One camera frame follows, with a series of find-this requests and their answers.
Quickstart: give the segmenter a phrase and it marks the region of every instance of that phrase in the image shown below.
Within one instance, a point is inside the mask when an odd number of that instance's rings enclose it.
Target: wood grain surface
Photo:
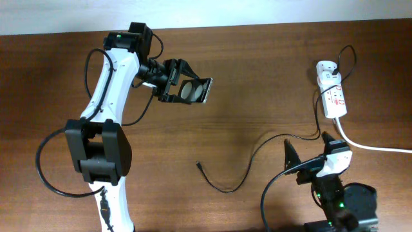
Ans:
[[[412,149],[410,19],[156,33],[165,44],[161,60],[185,59],[200,77],[213,77],[214,84],[207,104],[154,101],[139,124],[124,128],[133,148],[126,189],[137,231],[261,231],[261,193],[283,168],[285,138],[258,153],[244,186],[230,195],[207,185],[195,162],[202,161],[213,183],[234,187],[253,149],[265,139],[277,133],[313,134],[315,64],[335,61],[346,44],[358,55],[355,73],[344,83],[348,114],[341,122],[347,136],[361,144]],[[92,48],[102,47],[107,34],[0,37],[0,231],[100,231],[95,199],[64,198],[46,189],[34,158],[45,136],[67,119],[78,119],[86,107],[84,60]],[[153,41],[152,54],[158,51]],[[342,73],[351,62],[350,52],[345,53]],[[92,58],[92,89],[101,64],[100,55]],[[148,88],[131,90],[125,122],[141,114],[149,96]],[[322,109],[319,115],[321,129],[339,138]],[[291,143],[302,160],[323,152],[321,140]],[[410,231],[412,156],[352,150],[344,183],[377,189],[381,231]],[[42,168],[60,189],[89,191],[73,169],[63,136],[46,146]],[[293,176],[270,188],[265,207],[273,228],[324,220],[310,186],[298,186]]]

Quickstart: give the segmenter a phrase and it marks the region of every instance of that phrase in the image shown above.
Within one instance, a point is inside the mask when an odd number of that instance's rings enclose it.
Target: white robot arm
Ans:
[[[133,79],[138,77],[142,80],[140,84],[153,88],[152,97],[161,102],[205,103],[212,86],[211,78],[199,78],[184,60],[170,59],[160,64],[147,58],[152,36],[152,31],[144,23],[131,23],[128,32],[109,33],[104,41],[105,50],[91,51],[88,60],[94,51],[105,56],[89,104],[80,120],[68,120],[64,128],[43,140],[36,153],[36,168],[47,188],[65,197],[95,195],[102,232],[135,230],[126,199],[126,175],[131,167],[132,153],[122,130],[123,109]],[[169,95],[170,87],[178,84],[181,74],[191,79],[182,81],[178,95]],[[93,190],[90,193],[63,192],[53,187],[42,174],[41,151],[51,138],[62,132],[66,134],[74,168],[82,173],[84,181],[89,182]],[[96,136],[102,137],[102,142],[91,140]]]

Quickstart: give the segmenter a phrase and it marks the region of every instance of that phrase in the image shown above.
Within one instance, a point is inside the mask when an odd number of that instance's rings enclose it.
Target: power strip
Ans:
[[[322,102],[323,102],[323,109],[324,115],[328,119],[333,119],[333,122],[336,124],[336,127],[339,130],[339,133],[342,135],[343,139],[358,148],[363,148],[367,150],[374,150],[374,151],[391,151],[391,152],[402,152],[402,153],[412,153],[412,150],[405,150],[405,149],[398,149],[398,148],[378,148],[373,146],[365,146],[361,144],[357,144],[350,140],[345,133],[343,132],[341,122],[339,117],[346,115],[348,112],[346,110],[346,103],[343,97],[343,90],[342,90],[342,76],[338,72],[336,75],[333,75],[333,71],[336,69],[337,65],[333,61],[320,61],[316,64],[316,71],[317,71],[317,84],[321,89],[321,93],[327,90],[331,86],[336,85],[336,87],[331,88],[327,92],[322,94]]]
[[[316,64],[317,84],[321,89],[321,93],[329,87],[337,85],[322,94],[324,114],[328,119],[342,117],[348,112],[343,97],[342,85],[340,84],[342,76],[339,72],[332,75],[336,67],[337,65],[333,61],[319,61]]]

